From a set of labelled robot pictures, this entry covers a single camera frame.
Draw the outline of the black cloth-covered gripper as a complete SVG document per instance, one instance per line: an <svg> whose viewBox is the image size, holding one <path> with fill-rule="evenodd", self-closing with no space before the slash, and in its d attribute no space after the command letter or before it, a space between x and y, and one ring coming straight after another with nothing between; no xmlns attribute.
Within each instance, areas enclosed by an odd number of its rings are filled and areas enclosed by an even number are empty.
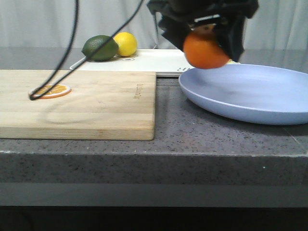
<svg viewBox="0 0 308 231"><path fill-rule="evenodd" d="M246 19L259 8L257 0L151 0L151 14L160 13L162 36L183 50L185 37L193 28L214 24L219 46L234 61L244 52L243 31Z"/></svg>

